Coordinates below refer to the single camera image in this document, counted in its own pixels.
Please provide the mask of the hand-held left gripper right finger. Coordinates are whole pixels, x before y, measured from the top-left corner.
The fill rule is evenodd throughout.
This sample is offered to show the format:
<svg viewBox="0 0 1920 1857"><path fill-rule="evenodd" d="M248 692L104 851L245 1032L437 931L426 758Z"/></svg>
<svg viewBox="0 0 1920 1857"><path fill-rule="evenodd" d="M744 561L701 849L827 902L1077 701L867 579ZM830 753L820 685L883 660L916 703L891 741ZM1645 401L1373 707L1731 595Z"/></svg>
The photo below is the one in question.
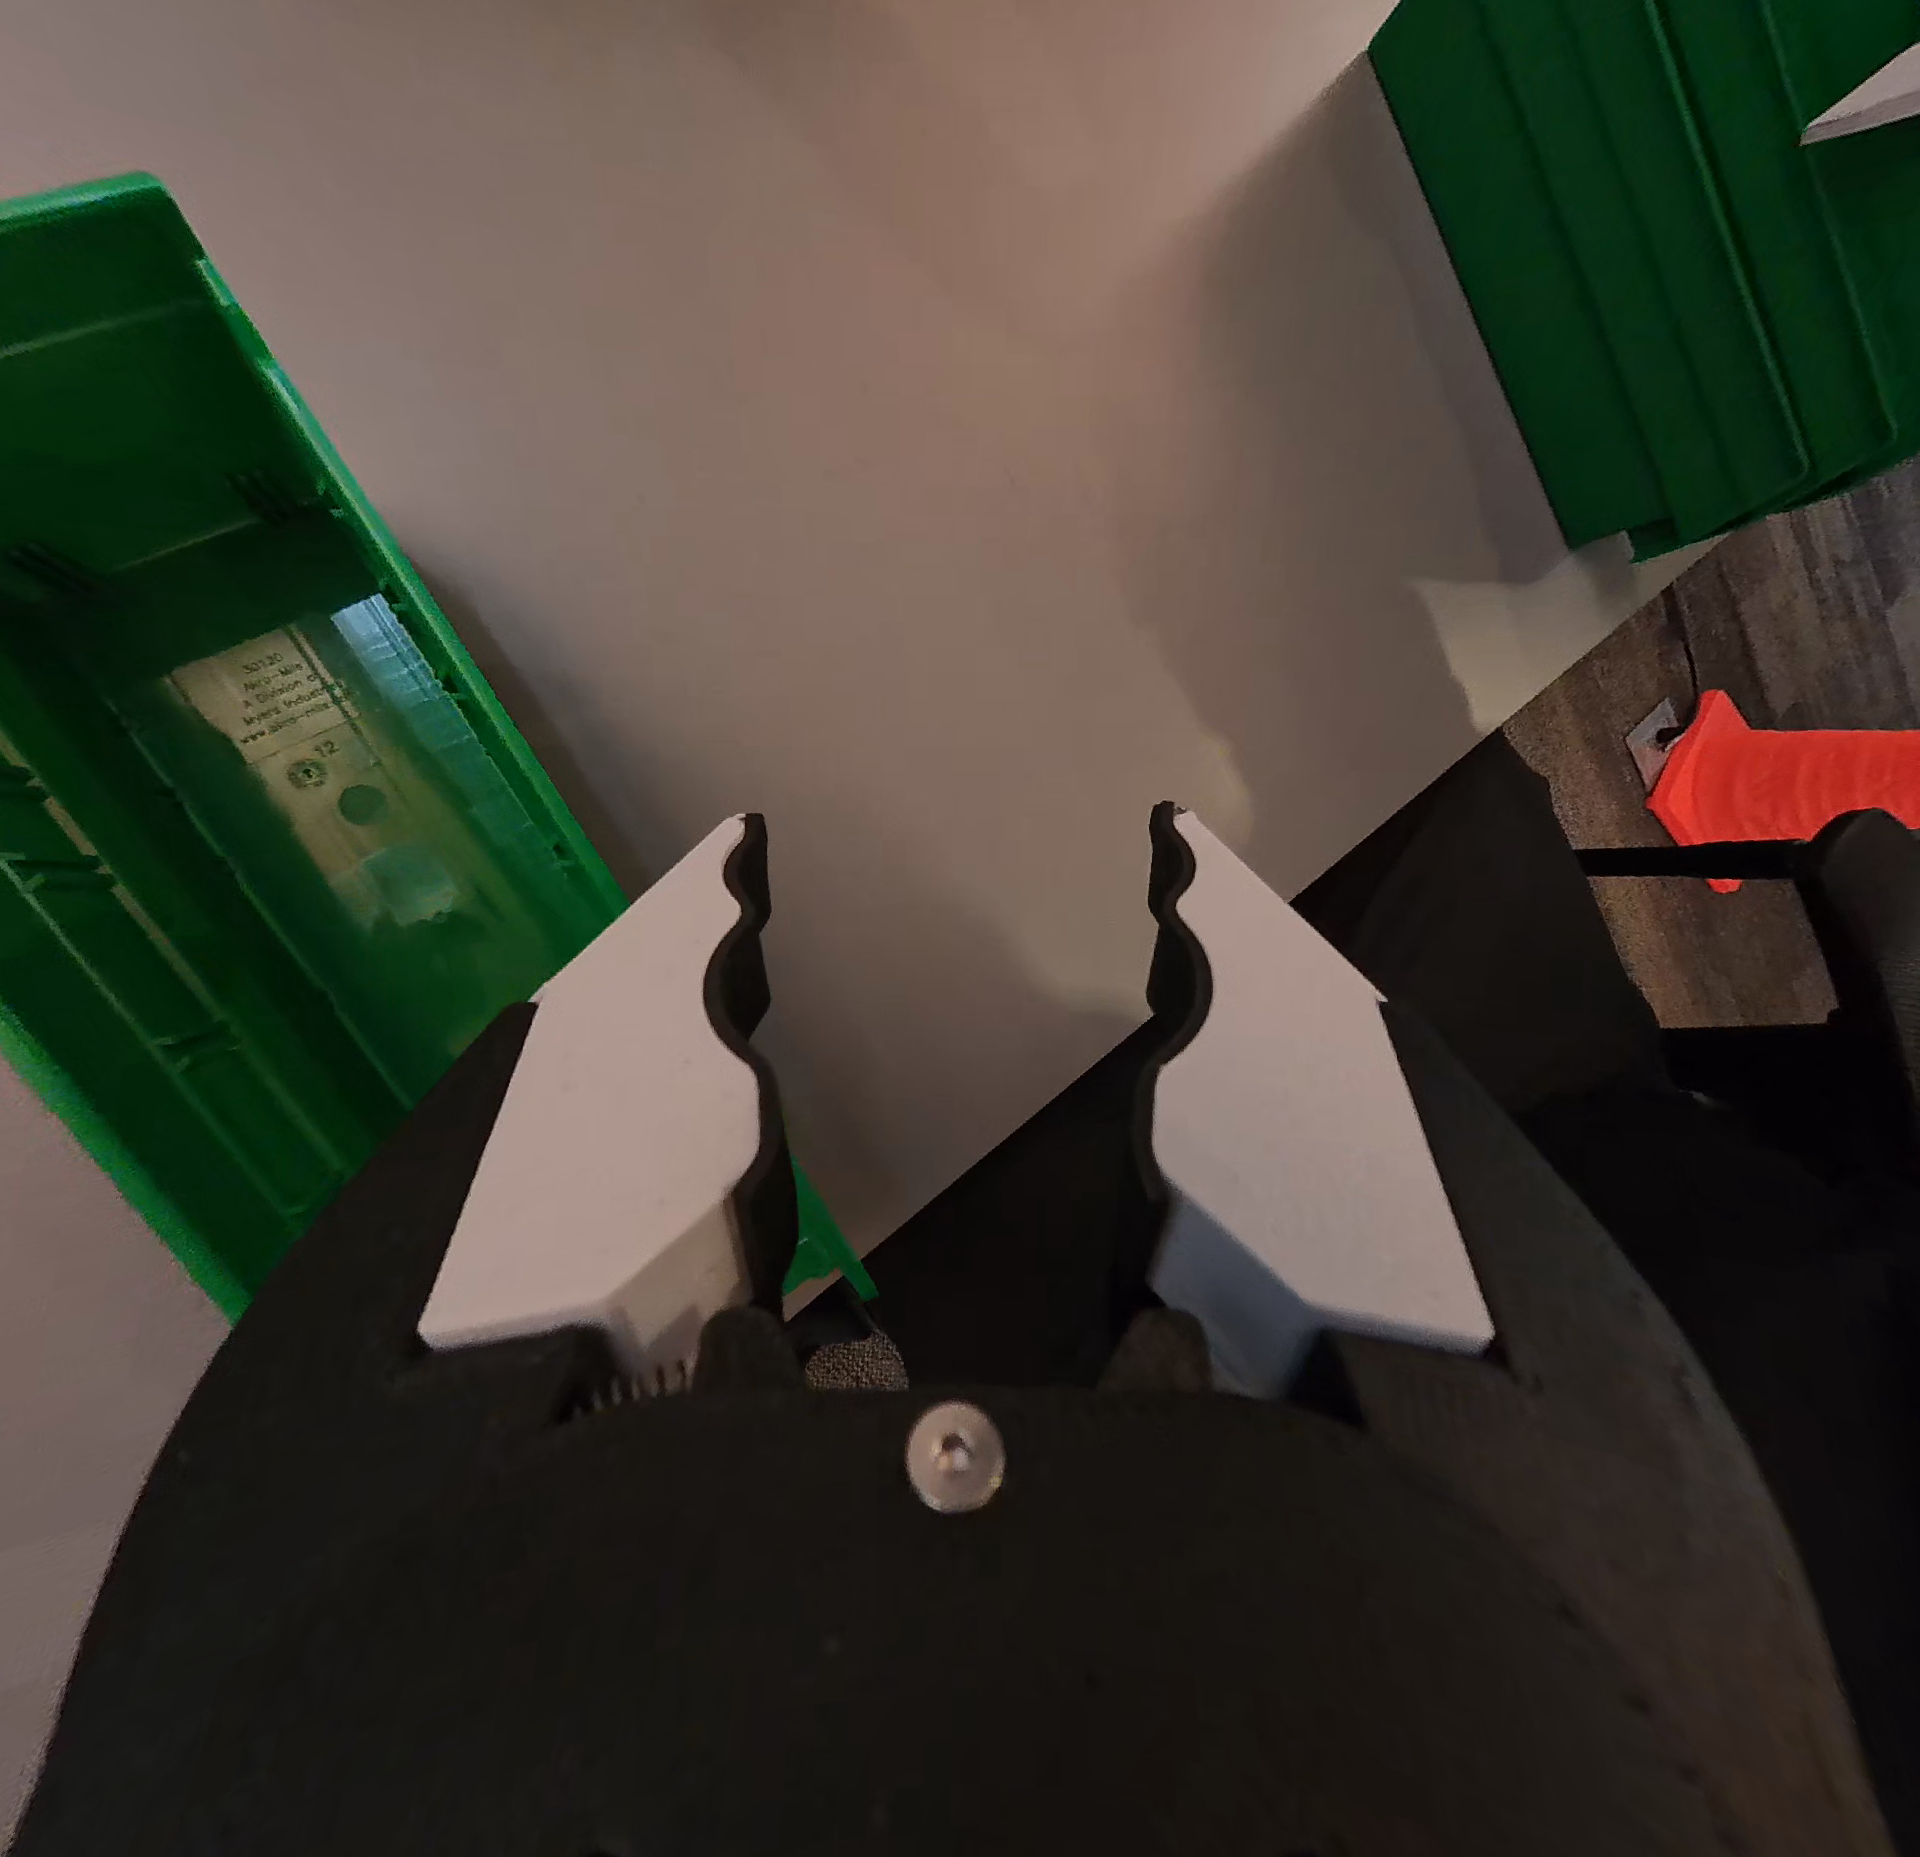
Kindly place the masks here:
<svg viewBox="0 0 1920 1857"><path fill-rule="evenodd" d="M1196 815L1155 806L1149 844L1149 1292L1197 1323L1229 1396L1284 1397L1331 1332L1484 1354L1380 994Z"/></svg>

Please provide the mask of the orange traffic cone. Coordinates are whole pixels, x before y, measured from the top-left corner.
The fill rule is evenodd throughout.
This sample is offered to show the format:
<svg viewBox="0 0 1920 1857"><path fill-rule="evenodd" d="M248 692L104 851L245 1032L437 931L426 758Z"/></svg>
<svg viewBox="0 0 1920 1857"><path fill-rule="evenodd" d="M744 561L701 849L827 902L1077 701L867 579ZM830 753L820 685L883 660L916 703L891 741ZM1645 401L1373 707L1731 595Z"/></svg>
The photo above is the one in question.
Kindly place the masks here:
<svg viewBox="0 0 1920 1857"><path fill-rule="evenodd" d="M1689 717L1663 699L1623 744L1671 849L1803 843L1858 811L1918 827L1916 729L1764 728L1711 687Z"/></svg>

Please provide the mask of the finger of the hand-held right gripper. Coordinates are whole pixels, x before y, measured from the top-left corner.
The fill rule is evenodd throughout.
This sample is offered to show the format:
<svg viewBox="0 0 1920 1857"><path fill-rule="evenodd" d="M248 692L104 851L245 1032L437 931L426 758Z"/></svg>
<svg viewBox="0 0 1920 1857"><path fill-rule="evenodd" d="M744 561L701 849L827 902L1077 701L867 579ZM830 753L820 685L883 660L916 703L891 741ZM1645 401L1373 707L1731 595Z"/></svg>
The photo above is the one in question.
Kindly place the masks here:
<svg viewBox="0 0 1920 1857"><path fill-rule="evenodd" d="M1918 73L1920 49L1904 49L1892 56L1884 67L1870 73L1844 98L1809 120L1799 143L1803 146L1837 143L1877 126L1918 118Z"/></svg>

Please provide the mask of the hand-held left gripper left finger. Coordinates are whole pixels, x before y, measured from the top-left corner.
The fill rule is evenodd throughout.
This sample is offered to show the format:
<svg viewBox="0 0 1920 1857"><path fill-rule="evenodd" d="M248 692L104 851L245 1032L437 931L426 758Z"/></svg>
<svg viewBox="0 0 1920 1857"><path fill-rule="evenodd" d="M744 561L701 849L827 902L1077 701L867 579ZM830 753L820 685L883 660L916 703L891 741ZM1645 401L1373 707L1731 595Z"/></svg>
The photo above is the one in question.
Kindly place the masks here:
<svg viewBox="0 0 1920 1857"><path fill-rule="evenodd" d="M779 1323L797 1189L771 1069L766 825L734 815L541 986L442 1270L434 1352L585 1326L644 1390Z"/></svg>

